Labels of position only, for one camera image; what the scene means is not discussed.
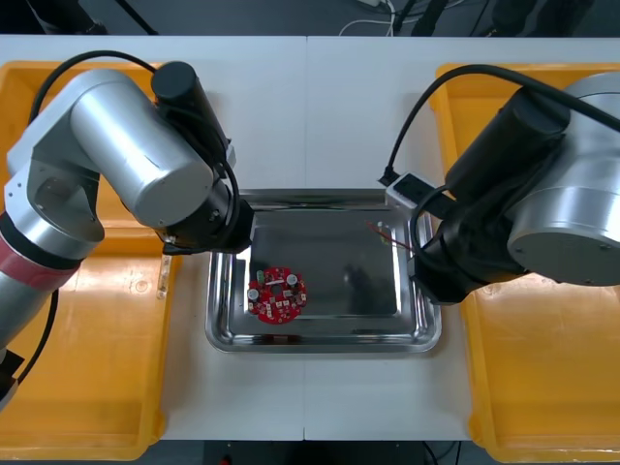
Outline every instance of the yellow plastic tray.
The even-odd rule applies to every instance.
[[[58,63],[14,62],[0,68],[0,153],[26,126],[34,93]],[[150,92],[134,65],[84,64],[66,73],[113,68]],[[7,182],[6,163],[0,186]],[[0,211],[4,209],[0,196]],[[121,459],[142,455],[163,433],[160,413],[169,306],[177,260],[138,224],[103,181],[98,214],[107,238],[60,292],[46,349],[0,413],[0,459]],[[47,306],[11,344],[26,359],[39,342]]]
[[[559,88],[620,71],[619,64],[505,66]],[[436,93],[446,171],[515,90],[467,76]],[[463,302],[476,443],[504,462],[620,460],[619,297],[620,288],[529,275]]]

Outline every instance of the cable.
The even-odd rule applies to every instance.
[[[447,7],[446,10],[448,8],[452,8],[452,7],[456,7],[464,2],[466,2],[467,0],[453,0],[453,3],[450,3]],[[372,13],[375,15],[391,15],[391,11],[389,10],[385,10],[385,11],[379,11],[376,8],[373,7],[368,7],[365,8],[363,3],[360,3],[356,0],[356,3],[358,3],[362,8],[364,8],[364,10],[367,10],[368,13]],[[416,5],[414,6],[414,8],[407,14],[407,17],[412,17],[412,16],[420,16],[424,13],[424,9],[428,6],[428,4],[430,3],[430,0],[421,0],[421,1],[417,1]],[[403,12],[405,11],[405,9],[401,9],[401,10],[396,10],[396,15],[402,15]]]
[[[49,313],[47,314],[46,327],[44,327],[43,329],[43,334],[41,334],[41,340],[39,341],[37,349],[35,349],[35,353],[32,355],[30,361],[28,361],[28,364],[26,364],[26,367],[23,369],[21,374],[17,377],[17,383],[20,385],[30,373],[32,367],[35,366],[35,363],[37,363],[41,352],[46,347],[47,340],[49,338],[49,335],[51,334],[51,329],[54,326],[54,320],[56,319],[56,312],[58,310],[58,294],[58,290],[51,293],[51,302],[49,303]]]
[[[149,36],[159,36],[159,32],[153,29],[148,24],[148,22],[146,22],[144,18],[140,16],[138,12],[134,10],[134,8],[129,3],[127,3],[127,0],[116,0],[116,3],[118,4],[120,8],[125,10],[125,13],[127,15],[132,17],[132,19],[138,24],[139,27],[144,29],[146,34],[148,34]]]
[[[449,447],[446,449],[446,451],[444,453],[442,453],[441,455],[437,455],[437,461],[441,461],[443,458],[446,458],[450,452],[452,452],[452,449],[454,449],[454,446],[456,446],[456,443],[458,443],[458,441],[452,441],[452,443],[449,445]]]
[[[41,111],[41,106],[43,105],[43,101],[46,98],[46,94],[49,91],[49,88],[55,83],[55,81],[65,71],[67,71],[69,68],[71,68],[72,66],[76,65],[79,62],[82,62],[84,60],[89,60],[91,58],[100,57],[100,56],[111,56],[111,57],[116,57],[116,58],[124,58],[126,60],[129,60],[129,61],[132,61],[134,63],[141,65],[142,67],[146,68],[151,73],[155,72],[155,68],[153,68],[148,63],[140,60],[139,58],[136,58],[135,56],[129,55],[127,53],[123,53],[122,51],[94,50],[94,51],[82,53],[80,55],[76,55],[73,58],[70,58],[67,61],[64,61],[63,63],[58,65],[58,67],[54,71],[52,71],[49,74],[49,76],[46,78],[46,80],[43,82],[43,84],[37,91],[37,94],[35,95],[35,100],[32,103],[32,107],[30,109],[30,115],[28,117],[28,124],[32,123],[34,119],[37,117],[37,115],[39,114],[39,111]],[[56,319],[56,313],[58,311],[59,294],[60,293],[58,292],[58,290],[55,290],[53,293],[51,293],[51,301],[49,303],[49,311],[47,313],[46,326],[44,327],[43,333],[41,334],[41,340],[39,341],[39,344],[37,345],[37,348],[35,349],[34,354],[32,355],[32,357],[26,364],[25,368],[23,369],[23,371],[17,378],[17,382],[19,384],[22,384],[24,382],[24,380],[26,379],[26,377],[28,376],[32,368],[35,366],[35,363],[37,363],[37,360],[41,356],[41,353],[43,352],[44,348],[46,347],[46,343],[47,343],[47,340],[49,339],[49,335],[51,334],[51,330],[54,326],[54,321]]]
[[[407,21],[404,21],[403,24],[413,24],[416,21],[418,21],[417,19],[409,19]],[[367,23],[367,24],[387,24],[390,26],[391,29],[391,25],[392,22],[391,21],[379,21],[377,19],[357,19],[355,21],[351,21],[349,24],[347,24],[345,27],[343,27],[342,29],[340,29],[340,32],[338,33],[338,37],[342,36],[342,34],[344,34],[344,32],[349,29],[351,26],[355,25],[355,24],[362,24],[362,23]]]
[[[412,213],[411,218],[411,230],[412,230],[412,244],[414,246],[414,253],[417,257],[428,267],[433,268],[437,271],[452,271],[452,268],[445,264],[440,264],[432,261],[427,255],[426,252],[422,250],[422,246],[419,243],[419,233],[418,233],[418,219],[421,215],[422,211],[424,211],[424,207],[430,203],[437,196],[441,195],[443,192],[447,191],[447,186],[440,186],[436,189],[433,189],[428,194],[426,194],[421,201],[416,205],[414,211]]]
[[[384,0],[384,3],[387,5],[390,11],[389,29],[387,30],[386,37],[394,37],[394,20],[396,19],[396,9],[394,8],[394,4],[391,3],[391,0]]]
[[[481,23],[481,19],[484,16],[484,12],[486,11],[486,7],[488,7],[489,1],[490,0],[486,0],[484,2],[484,6],[480,10],[480,14],[478,15],[478,18],[476,19],[476,22],[474,23],[474,27],[472,27],[472,31],[469,33],[469,37],[472,37],[474,33],[476,32],[476,29],[478,29],[478,25]]]
[[[37,117],[39,111],[41,111],[43,100],[45,99],[49,88],[56,82],[58,78],[60,78],[63,73],[75,66],[77,63],[81,63],[82,61],[90,60],[92,58],[100,58],[104,56],[109,56],[112,58],[122,58],[124,60],[131,61],[133,63],[136,63],[137,65],[142,66],[144,69],[150,71],[151,73],[155,73],[155,68],[153,66],[133,55],[130,55],[129,53],[124,53],[122,51],[93,50],[81,53],[80,55],[76,55],[73,58],[69,58],[67,61],[64,61],[60,65],[58,65],[58,67],[49,74],[46,80],[43,81],[43,84],[41,84],[41,87],[35,94],[35,100],[32,103],[32,108],[30,109],[30,116],[28,117],[28,124],[32,123],[32,121]]]
[[[366,226],[368,227],[368,229],[370,231],[380,235],[383,239],[385,239],[387,242],[389,242],[389,244],[393,244],[393,245],[402,247],[403,249],[406,249],[406,250],[409,250],[410,252],[412,252],[411,247],[409,245],[405,244],[404,242],[401,242],[399,240],[396,240],[396,239],[392,238],[391,235],[389,235],[387,232],[383,232],[381,230],[381,228],[379,228],[377,225],[374,225],[372,222],[367,221],[366,222]]]
[[[400,30],[403,28],[403,24],[405,23],[405,18],[410,14],[411,10],[417,2],[418,0],[409,0],[405,5],[405,8],[403,8],[398,14],[398,18],[393,25],[393,30],[396,32],[396,34],[400,34]]]
[[[172,107],[172,106],[166,106],[166,108],[170,109],[171,111],[175,111],[175,112],[178,112],[178,113],[183,114],[185,116],[188,116],[188,117],[191,117],[193,119],[196,119],[200,123],[203,123],[206,127],[208,127],[211,131],[213,131],[213,133],[215,134],[217,140],[221,144],[223,152],[226,152],[226,150],[224,148],[224,142],[220,139],[220,137],[217,134],[217,132],[215,131],[215,129],[212,126],[210,126],[208,124],[205,124],[205,121],[198,114],[196,114],[196,113],[194,113],[192,111],[189,111],[187,109],[184,109],[184,108],[177,108],[177,107]],[[174,122],[174,121],[171,121],[171,123],[181,134],[184,133],[183,127],[180,125],[180,123]],[[192,138],[192,139],[193,140],[190,143],[190,145],[192,145],[195,150],[201,151],[201,152],[205,152],[205,153],[210,155],[209,150],[206,147],[204,147],[204,145],[202,145],[198,140],[196,140],[196,138]],[[241,194],[239,192],[239,186],[238,186],[238,184],[236,182],[236,177],[234,176],[233,168],[229,164],[228,160],[226,160],[226,153],[224,153],[221,158],[217,157],[216,161],[221,163],[222,166],[224,167],[224,171],[226,172],[226,175],[228,176],[228,178],[229,178],[229,180],[231,182],[231,187],[232,187],[232,214],[231,214],[231,220],[226,225],[226,227],[222,230],[222,232],[220,232],[218,234],[218,240],[216,241],[216,244],[223,244],[231,236],[231,234],[233,233],[234,227],[236,226],[236,222],[239,219],[239,215],[241,213]]]
[[[411,31],[412,37],[430,37],[435,32],[437,21],[448,6],[448,0],[432,0],[426,11]]]
[[[446,6],[445,10],[448,10],[450,8],[454,8],[454,7],[458,7],[459,5],[462,5],[465,2],[465,0],[456,0],[454,3],[451,3],[449,5]],[[355,21],[351,21],[350,23],[346,24],[342,29],[340,29],[340,32],[338,33],[338,37],[342,36],[344,34],[344,32],[349,29],[351,26],[355,25],[355,24],[387,24],[387,25],[391,25],[390,29],[391,30],[391,34],[393,35],[393,32],[396,31],[396,33],[398,33],[398,31],[395,29],[394,24],[396,21],[396,18],[398,17],[398,15],[402,12],[398,11],[395,12],[395,17],[394,17],[394,21],[381,21],[378,19],[356,19]],[[419,17],[421,16],[421,12],[418,13],[414,13],[414,14],[409,14],[407,15],[407,17],[414,17],[417,16],[414,19],[408,19],[406,21],[403,21],[403,24],[415,24],[416,22],[418,22]]]
[[[578,113],[581,113],[589,118],[594,119],[595,121],[603,124],[604,126],[613,129],[614,131],[620,132],[620,119],[610,115],[602,111],[599,108],[596,108],[582,100],[577,99],[571,94],[568,94],[562,90],[556,89],[555,87],[551,87],[544,82],[540,82],[532,77],[528,77],[518,73],[517,71],[508,70],[506,68],[501,68],[499,66],[494,65],[464,65],[458,68],[454,68],[441,76],[437,77],[427,88],[424,90],[422,95],[419,97],[418,101],[412,108],[411,112],[407,116],[405,120],[405,124],[400,130],[398,137],[396,138],[396,143],[392,148],[391,154],[389,156],[389,160],[387,162],[386,170],[384,173],[384,179],[382,182],[384,184],[393,178],[394,175],[394,161],[396,160],[396,155],[398,154],[398,150],[400,149],[400,145],[402,144],[409,128],[411,127],[414,118],[418,115],[421,108],[428,101],[430,96],[442,85],[453,78],[458,78],[459,76],[465,75],[487,75],[493,76],[496,78],[500,78],[503,80],[507,80],[509,82],[513,82],[515,84],[521,85],[523,87],[527,87],[528,89],[541,94],[542,96],[548,98],[549,100],[553,100],[565,107],[572,109]]]
[[[426,441],[422,441],[422,445],[424,446],[424,448],[426,449],[426,451],[430,455],[430,458],[433,459],[433,465],[439,465],[439,462],[437,461],[437,457],[435,456],[435,453],[433,453],[433,449],[431,449],[430,446],[428,446],[428,444],[426,444]]]
[[[454,460],[454,465],[458,465],[458,460],[461,458],[461,446],[463,446],[463,442],[458,442],[458,449],[456,450],[456,459]]]

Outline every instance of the table surface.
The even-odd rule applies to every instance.
[[[0,64],[118,49],[198,71],[235,145],[242,188],[379,187],[394,139],[447,62],[614,61],[619,39],[0,36]],[[441,181],[430,109],[396,167]],[[228,355],[204,335],[208,255],[175,292],[162,408],[165,439],[452,440],[471,412],[457,307],[422,355]]]

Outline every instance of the stainless steel tray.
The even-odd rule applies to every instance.
[[[382,221],[411,243],[410,222],[384,204],[384,190],[268,190],[242,193],[256,211],[253,245],[212,254],[206,337],[223,352],[278,354],[417,353],[441,334],[440,307],[407,276],[411,253],[366,227]],[[422,217],[419,237],[431,235]],[[246,293],[258,269],[301,273],[308,303],[286,325],[261,323]]]

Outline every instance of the red circuit board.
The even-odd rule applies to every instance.
[[[301,314],[306,301],[303,278],[289,268],[267,268],[259,271],[257,279],[250,282],[248,308],[263,323],[283,325],[291,322]]]

